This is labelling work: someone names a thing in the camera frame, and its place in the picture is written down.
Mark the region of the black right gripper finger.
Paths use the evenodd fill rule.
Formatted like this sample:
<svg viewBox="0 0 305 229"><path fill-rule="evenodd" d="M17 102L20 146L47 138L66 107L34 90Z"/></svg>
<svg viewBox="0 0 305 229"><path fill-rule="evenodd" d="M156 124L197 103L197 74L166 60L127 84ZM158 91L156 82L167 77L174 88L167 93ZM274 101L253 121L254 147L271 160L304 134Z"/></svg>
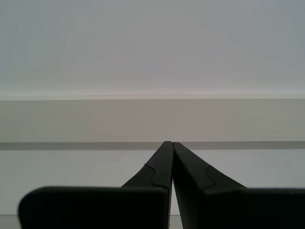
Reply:
<svg viewBox="0 0 305 229"><path fill-rule="evenodd" d="M162 143L121 187L41 187L18 207L24 229L167 229L173 144Z"/></svg>
<svg viewBox="0 0 305 229"><path fill-rule="evenodd" d="M173 183L185 229L303 229L305 190L247 188L174 142Z"/></svg>

